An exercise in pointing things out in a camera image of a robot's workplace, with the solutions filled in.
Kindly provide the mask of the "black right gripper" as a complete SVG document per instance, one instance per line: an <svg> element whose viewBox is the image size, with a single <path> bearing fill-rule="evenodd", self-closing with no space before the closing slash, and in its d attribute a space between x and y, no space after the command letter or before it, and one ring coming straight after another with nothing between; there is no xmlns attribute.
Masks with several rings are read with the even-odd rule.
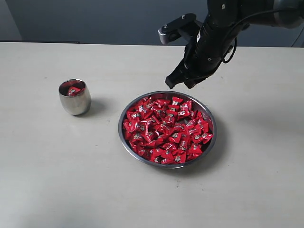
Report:
<svg viewBox="0 0 304 228"><path fill-rule="evenodd" d="M184 83L188 89L206 80L215 73L230 44L238 35L234 26L220 28L214 21L204 21L197 36L190 43L190 51L183 58L183 64L166 77L165 84L173 89Z"/></svg>

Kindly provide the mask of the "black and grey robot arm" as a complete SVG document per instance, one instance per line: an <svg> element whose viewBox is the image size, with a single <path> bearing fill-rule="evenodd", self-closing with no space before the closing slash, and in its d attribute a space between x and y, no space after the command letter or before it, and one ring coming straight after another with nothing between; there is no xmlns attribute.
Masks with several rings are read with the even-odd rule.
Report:
<svg viewBox="0 0 304 228"><path fill-rule="evenodd" d="M203 22L188 13L158 30L164 45L187 41L182 60L165 79L170 89L180 83L191 89L213 75L232 59L239 33L252 24L293 29L304 22L302 0L209 0L207 7Z"/></svg>

